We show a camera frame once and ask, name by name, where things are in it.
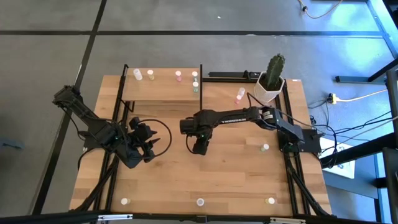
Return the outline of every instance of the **wooden table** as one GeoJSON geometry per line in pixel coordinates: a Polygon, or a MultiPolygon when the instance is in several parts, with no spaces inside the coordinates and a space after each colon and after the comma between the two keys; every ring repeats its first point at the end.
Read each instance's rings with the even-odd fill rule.
{"type": "MultiPolygon", "coordinates": [[[[141,162],[134,169],[119,164],[111,211],[291,216],[287,176],[276,131],[260,129],[253,123],[224,124],[214,129],[206,156],[188,152],[185,136],[180,134],[179,121],[192,116],[200,108],[199,93],[194,93],[189,85],[192,84],[192,71],[198,72],[198,69],[141,68],[144,79],[138,82],[129,69],[123,93],[124,100],[135,101],[134,113],[129,114],[129,119],[139,116],[140,119],[156,118],[163,121],[172,131],[173,143],[168,152],[150,163],[141,162]],[[155,71],[154,81],[146,76],[147,69],[155,71]],[[175,80],[176,70],[182,71],[183,83],[175,80]],[[261,145],[265,143],[270,149],[261,152],[261,145]],[[269,197],[275,198],[276,203],[266,203],[269,197]],[[122,198],[131,199],[131,203],[121,205],[122,198]],[[196,205],[198,198],[205,199],[204,206],[196,205]]],[[[113,75],[103,77],[95,108],[99,117],[112,117],[119,79],[120,76],[113,75]]],[[[287,80],[287,86],[293,116],[310,123],[302,82],[287,80]]],[[[240,87],[252,93],[254,84],[203,83],[203,109],[224,111],[248,107],[246,97],[240,104],[234,104],[240,87]]],[[[154,146],[155,153],[159,153],[168,144],[169,135],[160,124],[147,124],[158,131],[155,137],[161,138],[154,146]]],[[[191,147],[194,141],[189,140],[191,147]]],[[[103,155],[104,150],[98,149],[82,159],[70,208],[79,206],[96,185],[103,155]]],[[[312,154],[300,155],[306,186],[323,209],[331,213],[318,159],[312,154]]],[[[297,186],[295,188],[299,211],[303,213],[300,190],[297,186]]],[[[104,189],[102,208],[108,187],[104,189]]]]}

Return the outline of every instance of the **gray floor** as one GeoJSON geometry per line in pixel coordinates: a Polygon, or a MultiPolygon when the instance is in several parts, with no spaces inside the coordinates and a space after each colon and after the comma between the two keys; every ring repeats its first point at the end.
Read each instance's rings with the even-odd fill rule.
{"type": "MultiPolygon", "coordinates": [[[[320,14],[333,4],[306,3],[312,14],[320,14]]],[[[0,30],[91,30],[99,5],[99,0],[0,0],[0,30]]],[[[344,2],[332,15],[312,20],[301,15],[295,0],[109,0],[99,29],[377,31],[377,26],[365,3],[360,2],[344,2]]],[[[87,41],[87,36],[0,35],[0,136],[26,145],[22,151],[6,147],[0,152],[2,217],[29,213],[62,117],[51,104],[52,96],[74,82],[87,41]]],[[[125,63],[130,67],[197,67],[202,63],[204,73],[260,71],[277,53],[286,57],[284,78],[302,79],[309,103],[328,93],[345,99],[383,89],[379,85],[337,84],[333,77],[369,76],[393,59],[384,40],[378,38],[97,36],[81,92],[85,103],[94,108],[102,76],[120,75],[125,63]]],[[[390,110],[387,93],[329,109],[330,126],[335,129],[362,124],[390,110]]],[[[318,123],[325,123],[324,112],[324,108],[310,111],[318,123]]],[[[373,139],[391,131],[389,124],[360,138],[373,139]]],[[[44,212],[68,209],[82,145],[70,126],[44,212]]],[[[333,188],[328,188],[328,193],[335,215],[375,219],[371,212],[358,213],[357,209],[366,204],[372,211],[373,201],[370,204],[366,198],[333,188]]]]}

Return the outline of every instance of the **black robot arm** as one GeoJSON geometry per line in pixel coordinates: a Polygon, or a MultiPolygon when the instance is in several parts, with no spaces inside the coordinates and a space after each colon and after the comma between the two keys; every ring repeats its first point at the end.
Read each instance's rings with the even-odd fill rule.
{"type": "Polygon", "coordinates": [[[95,115],[72,86],[65,86],[56,93],[53,103],[63,110],[71,110],[88,126],[88,131],[80,131],[86,142],[91,142],[91,145],[94,143],[96,147],[102,147],[108,153],[115,152],[128,168],[134,168],[141,160],[149,162],[155,157],[152,147],[159,139],[146,142],[156,132],[141,123],[138,117],[129,122],[133,131],[127,133],[126,127],[95,115]],[[142,154],[138,151],[138,147],[142,149],[142,154]]]}
{"type": "Polygon", "coordinates": [[[300,126],[291,125],[280,116],[275,108],[268,106],[243,108],[231,111],[201,110],[192,118],[180,121],[180,132],[187,136],[197,137],[193,146],[194,154],[205,155],[209,140],[212,137],[213,128],[220,124],[238,123],[250,121],[260,128],[267,130],[278,129],[287,135],[289,142],[293,144],[304,143],[303,131],[300,126]]]}

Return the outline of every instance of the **potted cactus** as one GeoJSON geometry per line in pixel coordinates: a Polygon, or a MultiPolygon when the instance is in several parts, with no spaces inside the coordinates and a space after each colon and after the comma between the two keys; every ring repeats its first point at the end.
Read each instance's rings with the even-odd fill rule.
{"type": "Polygon", "coordinates": [[[262,103],[273,100],[282,91],[285,80],[280,76],[285,64],[285,57],[281,54],[275,55],[268,64],[266,72],[261,72],[256,85],[254,95],[262,103]]]}

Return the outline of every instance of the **small bottle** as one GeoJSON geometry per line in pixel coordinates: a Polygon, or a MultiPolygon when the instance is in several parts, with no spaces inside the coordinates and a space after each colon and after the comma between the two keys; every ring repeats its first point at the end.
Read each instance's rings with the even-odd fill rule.
{"type": "Polygon", "coordinates": [[[203,198],[198,198],[197,205],[199,207],[202,207],[202,206],[204,206],[204,204],[205,204],[205,200],[203,198]]]}
{"type": "Polygon", "coordinates": [[[266,199],[266,203],[273,205],[275,204],[275,199],[273,197],[266,199]]]}
{"type": "Polygon", "coordinates": [[[131,200],[129,198],[122,198],[122,200],[120,201],[120,203],[122,205],[128,205],[130,204],[131,200]]]}
{"type": "Polygon", "coordinates": [[[199,91],[199,83],[198,82],[193,82],[193,92],[197,93],[199,91]]]}
{"type": "Polygon", "coordinates": [[[154,71],[153,70],[148,70],[147,73],[148,73],[149,79],[151,81],[153,81],[155,79],[154,71]]]}
{"type": "Polygon", "coordinates": [[[235,104],[239,104],[239,102],[242,100],[242,96],[236,96],[235,98],[235,104]]]}
{"type": "Polygon", "coordinates": [[[192,72],[192,76],[193,76],[193,81],[197,82],[198,81],[198,72],[192,72]]]}
{"type": "Polygon", "coordinates": [[[236,95],[235,103],[239,104],[244,96],[245,89],[243,87],[239,88],[238,95],[236,95]]]}
{"type": "Polygon", "coordinates": [[[268,150],[268,149],[269,149],[269,145],[268,145],[268,144],[264,144],[264,145],[262,145],[260,151],[261,151],[261,152],[265,152],[265,151],[268,150]]]}
{"type": "Polygon", "coordinates": [[[142,74],[138,68],[134,69],[132,72],[134,73],[134,77],[136,78],[136,80],[142,80],[142,74]]]}
{"type": "Polygon", "coordinates": [[[182,77],[181,77],[181,72],[180,71],[176,71],[175,75],[177,76],[177,81],[178,82],[182,81],[182,77]]]}

